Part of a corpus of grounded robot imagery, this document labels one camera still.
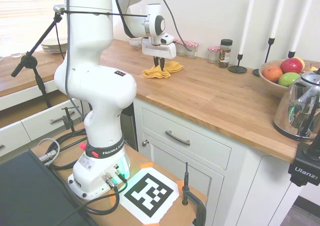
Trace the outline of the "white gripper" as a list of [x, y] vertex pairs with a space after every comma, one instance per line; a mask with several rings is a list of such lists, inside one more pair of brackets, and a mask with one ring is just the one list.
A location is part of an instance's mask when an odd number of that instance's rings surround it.
[[154, 66], [157, 67], [160, 62], [160, 68], [163, 71], [165, 67], [165, 59], [174, 59], [177, 56], [174, 37], [164, 37], [168, 44], [151, 44], [151, 38], [142, 39], [142, 53], [153, 57]]

